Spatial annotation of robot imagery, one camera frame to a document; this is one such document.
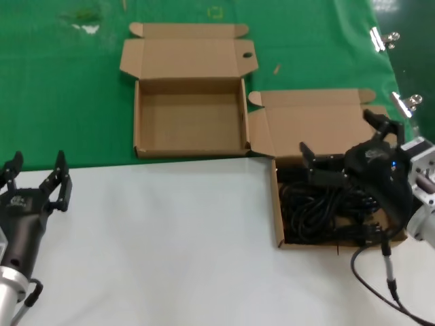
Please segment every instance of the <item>white table surface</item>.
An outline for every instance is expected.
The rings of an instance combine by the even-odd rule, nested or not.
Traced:
[[[44,291],[21,325],[414,325],[353,277],[351,251],[276,248],[268,164],[72,170],[69,211],[51,216],[33,273]],[[435,321],[435,251],[408,239],[392,259],[405,306]],[[380,252],[357,267],[389,297]]]

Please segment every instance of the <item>small wood chip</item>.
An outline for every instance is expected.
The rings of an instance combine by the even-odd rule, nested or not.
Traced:
[[[277,67],[275,68],[275,70],[273,71],[273,74],[274,74],[274,75],[277,75],[278,72],[279,72],[279,70],[280,70],[280,68],[281,68],[281,65],[278,64]]]

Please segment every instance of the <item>cable bundle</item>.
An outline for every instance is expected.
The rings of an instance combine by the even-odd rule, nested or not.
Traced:
[[[381,234],[378,224],[365,224],[379,205],[362,190],[318,187],[305,181],[284,183],[279,190],[287,243],[356,241],[364,245]],[[336,216],[351,222],[336,225]]]

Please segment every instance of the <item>cardboard box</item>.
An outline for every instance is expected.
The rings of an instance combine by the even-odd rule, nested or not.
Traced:
[[[274,157],[271,164],[271,191],[277,246],[282,249],[307,247],[285,242],[279,202],[277,168],[302,164],[299,142],[305,142],[316,155],[345,153],[367,141],[373,129],[362,118],[362,111],[387,114],[384,107],[369,105],[375,99],[372,90],[285,90],[251,92],[249,101],[260,109],[248,115],[249,137],[254,152]],[[391,221],[380,210],[374,215],[383,228]],[[337,223],[346,223],[337,219]],[[396,245],[406,239],[401,233]],[[340,246],[354,247],[352,243]]]
[[[245,82],[258,68],[243,24],[141,24],[120,69],[138,78],[134,148],[140,158],[244,156]]]

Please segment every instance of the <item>gray cable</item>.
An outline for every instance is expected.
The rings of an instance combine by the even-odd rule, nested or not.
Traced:
[[[387,280],[394,280],[393,263],[389,256],[383,256],[385,269],[387,270]]]

